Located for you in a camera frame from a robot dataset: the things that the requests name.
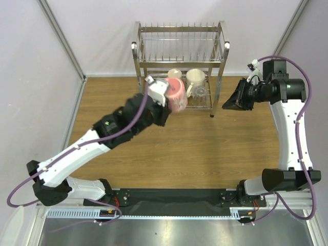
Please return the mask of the clear plastic cup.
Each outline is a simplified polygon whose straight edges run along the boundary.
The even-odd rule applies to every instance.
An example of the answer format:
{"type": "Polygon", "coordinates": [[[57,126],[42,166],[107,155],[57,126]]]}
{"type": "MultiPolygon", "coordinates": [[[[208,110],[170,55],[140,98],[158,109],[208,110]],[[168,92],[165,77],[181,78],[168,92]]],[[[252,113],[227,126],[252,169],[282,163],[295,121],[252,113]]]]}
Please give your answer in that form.
{"type": "Polygon", "coordinates": [[[205,86],[195,88],[192,105],[195,107],[206,107],[208,105],[208,90],[205,86]]]}

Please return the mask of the pink glass mug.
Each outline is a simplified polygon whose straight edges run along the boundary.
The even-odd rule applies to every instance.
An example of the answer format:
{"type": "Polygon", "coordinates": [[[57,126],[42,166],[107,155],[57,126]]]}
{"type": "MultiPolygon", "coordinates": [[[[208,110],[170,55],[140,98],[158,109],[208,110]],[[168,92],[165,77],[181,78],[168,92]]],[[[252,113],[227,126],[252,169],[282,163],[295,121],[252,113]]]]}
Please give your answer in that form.
{"type": "Polygon", "coordinates": [[[169,89],[166,93],[168,106],[173,113],[183,111],[188,104],[188,98],[185,91],[184,83],[179,78],[166,78],[169,83],[169,89]]]}

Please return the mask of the floral mug green inside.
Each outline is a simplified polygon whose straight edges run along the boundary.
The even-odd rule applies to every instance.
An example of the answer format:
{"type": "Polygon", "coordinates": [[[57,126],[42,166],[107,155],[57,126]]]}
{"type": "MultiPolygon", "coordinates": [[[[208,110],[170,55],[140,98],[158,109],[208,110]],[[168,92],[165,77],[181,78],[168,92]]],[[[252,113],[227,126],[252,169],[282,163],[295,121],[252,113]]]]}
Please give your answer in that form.
{"type": "Polygon", "coordinates": [[[191,69],[186,73],[186,95],[193,96],[196,88],[203,86],[206,75],[200,69],[191,69]]]}

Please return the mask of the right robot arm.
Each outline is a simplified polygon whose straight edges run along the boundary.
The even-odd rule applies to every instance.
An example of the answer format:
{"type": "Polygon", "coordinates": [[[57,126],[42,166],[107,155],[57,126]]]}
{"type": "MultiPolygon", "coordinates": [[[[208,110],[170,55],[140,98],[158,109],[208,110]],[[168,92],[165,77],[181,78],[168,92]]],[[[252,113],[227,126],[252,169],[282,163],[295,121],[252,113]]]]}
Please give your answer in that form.
{"type": "Polygon", "coordinates": [[[310,90],[301,78],[290,78],[285,58],[263,58],[248,64],[251,74],[242,78],[223,104],[225,110],[253,110],[255,103],[268,102],[279,139],[279,166],[264,169],[257,178],[240,181],[236,200],[248,206],[255,196],[278,191],[299,191],[321,180],[314,170],[306,142],[305,107],[310,90]]]}

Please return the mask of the beige mug blue red print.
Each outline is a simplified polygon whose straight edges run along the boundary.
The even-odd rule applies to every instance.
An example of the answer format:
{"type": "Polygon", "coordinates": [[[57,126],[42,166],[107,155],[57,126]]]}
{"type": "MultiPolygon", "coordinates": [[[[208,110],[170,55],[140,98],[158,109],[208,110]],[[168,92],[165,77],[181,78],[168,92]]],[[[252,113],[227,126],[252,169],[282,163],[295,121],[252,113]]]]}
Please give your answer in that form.
{"type": "Polygon", "coordinates": [[[171,69],[168,71],[167,73],[167,77],[168,78],[178,78],[181,79],[182,78],[182,72],[179,69],[171,69]]]}

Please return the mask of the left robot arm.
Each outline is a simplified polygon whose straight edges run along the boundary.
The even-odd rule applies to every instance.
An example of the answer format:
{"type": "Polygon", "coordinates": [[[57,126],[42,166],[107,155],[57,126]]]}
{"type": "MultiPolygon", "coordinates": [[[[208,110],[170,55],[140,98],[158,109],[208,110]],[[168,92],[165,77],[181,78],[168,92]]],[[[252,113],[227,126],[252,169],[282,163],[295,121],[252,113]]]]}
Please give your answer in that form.
{"type": "Polygon", "coordinates": [[[61,153],[43,162],[32,160],[27,163],[35,196],[45,206],[59,204],[67,198],[84,199],[85,204],[97,201],[108,205],[113,191],[106,179],[76,179],[70,176],[71,173],[130,141],[152,124],[164,126],[170,113],[168,102],[160,103],[149,95],[137,93],[127,99],[124,106],[105,115],[61,153]]]}

